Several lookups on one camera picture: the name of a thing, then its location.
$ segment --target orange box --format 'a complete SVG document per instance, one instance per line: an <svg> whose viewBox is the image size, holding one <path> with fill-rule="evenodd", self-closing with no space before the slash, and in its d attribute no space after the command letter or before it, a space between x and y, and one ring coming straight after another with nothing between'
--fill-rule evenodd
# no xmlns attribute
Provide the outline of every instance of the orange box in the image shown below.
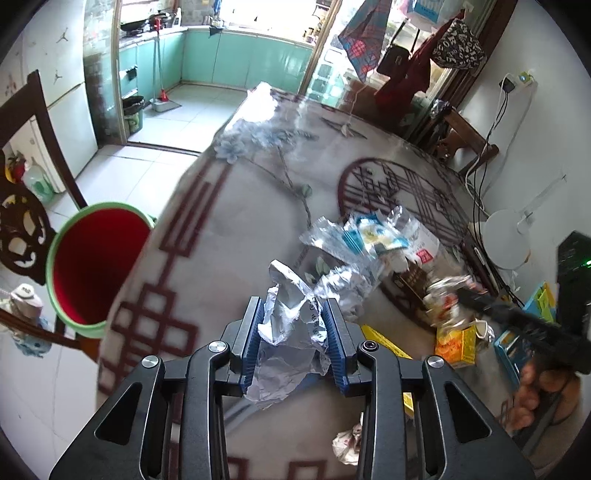
<svg viewBox="0 0 591 480"><path fill-rule="evenodd" d="M442 333L437 329L435 355L444 358L453 368L467 367L476 363L476 326L465 330Z"/></svg>

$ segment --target blue gripper pad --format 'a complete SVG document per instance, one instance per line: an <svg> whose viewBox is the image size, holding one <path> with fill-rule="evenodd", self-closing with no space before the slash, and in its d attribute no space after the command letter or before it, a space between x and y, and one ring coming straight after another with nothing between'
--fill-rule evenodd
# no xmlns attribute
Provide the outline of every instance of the blue gripper pad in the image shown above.
<svg viewBox="0 0 591 480"><path fill-rule="evenodd" d="M343 347L343 343L339 335L335 314L340 317L339 319L343 323L343 327L345 327L345 323L342 320L342 316L340 315L340 310L336 301L329 299L328 301L324 302L322 307L322 319L324 320L324 325L326 326L326 333L329 343L326 353L330 358L336 386L339 387L339 390L342 394L345 394L349 389L349 379L347 376L347 357L345 355L345 348Z"/></svg>
<svg viewBox="0 0 591 480"><path fill-rule="evenodd" d="M246 351L242 358L242 372L240 377L240 388L246 394L248 387L252 384L252 377L255 374L256 359L258 357L258 349L261 344L261 336L258 333L258 325L262 323L265 314L265 303L259 300L256 306L254 321L251 324L251 329L246 338Z"/></svg>

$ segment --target plastic bottle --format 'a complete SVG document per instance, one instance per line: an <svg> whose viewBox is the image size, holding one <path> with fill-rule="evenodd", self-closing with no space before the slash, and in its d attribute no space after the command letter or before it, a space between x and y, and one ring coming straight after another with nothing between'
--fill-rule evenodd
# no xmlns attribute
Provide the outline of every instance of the plastic bottle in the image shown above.
<svg viewBox="0 0 591 480"><path fill-rule="evenodd" d="M39 165L34 164L30 160L27 160L25 163L25 173L22 176L22 182L35 194L35 197L41 203L49 202L54 196L47 175Z"/></svg>

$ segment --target chair backrest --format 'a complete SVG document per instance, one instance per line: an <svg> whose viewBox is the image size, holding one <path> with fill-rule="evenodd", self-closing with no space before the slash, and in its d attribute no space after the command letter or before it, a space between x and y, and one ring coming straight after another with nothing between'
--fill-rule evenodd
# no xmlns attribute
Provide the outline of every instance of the chair backrest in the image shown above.
<svg viewBox="0 0 591 480"><path fill-rule="evenodd" d="M41 78L35 70L27 83L0 107L0 146L31 117L37 119L41 136L56 170L78 208L86 201L68 168L45 103ZM0 152L0 168L6 159ZM41 202L24 185L8 181L0 173L0 262L13 272L44 285L47 253L55 236Z"/></svg>

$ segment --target patterned bag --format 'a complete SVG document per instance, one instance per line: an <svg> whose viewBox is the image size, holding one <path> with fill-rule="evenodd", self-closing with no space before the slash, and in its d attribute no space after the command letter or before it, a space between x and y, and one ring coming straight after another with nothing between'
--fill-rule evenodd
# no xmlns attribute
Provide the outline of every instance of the patterned bag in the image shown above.
<svg viewBox="0 0 591 480"><path fill-rule="evenodd" d="M437 43L431 59L444 69L469 70L486 60L486 53L470 27L456 18Z"/></svg>

